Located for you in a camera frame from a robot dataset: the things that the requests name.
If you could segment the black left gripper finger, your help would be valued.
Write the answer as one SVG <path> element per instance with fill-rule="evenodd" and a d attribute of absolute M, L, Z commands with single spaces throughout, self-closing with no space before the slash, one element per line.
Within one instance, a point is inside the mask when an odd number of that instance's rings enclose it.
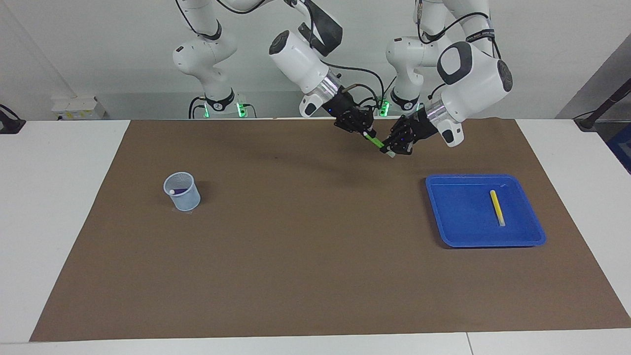
<path fill-rule="evenodd" d="M 393 141 L 418 141 L 416 128 L 419 125 L 417 115 L 402 115 L 392 127 Z"/>
<path fill-rule="evenodd" d="M 411 155 L 413 145 L 418 141 L 415 133 L 391 133 L 383 141 L 381 153 L 388 156 Z"/>

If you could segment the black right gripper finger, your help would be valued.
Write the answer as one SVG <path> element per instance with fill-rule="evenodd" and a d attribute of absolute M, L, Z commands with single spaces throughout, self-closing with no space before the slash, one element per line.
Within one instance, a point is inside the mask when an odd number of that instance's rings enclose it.
<path fill-rule="evenodd" d="M 358 133 L 365 136 L 367 130 L 361 121 L 335 121 L 335 126 L 349 133 Z"/>
<path fill-rule="evenodd" d="M 374 110 L 372 109 L 357 109 L 356 112 L 356 127 L 360 134 L 367 134 L 369 136 L 376 136 L 377 131 L 374 129 Z"/>

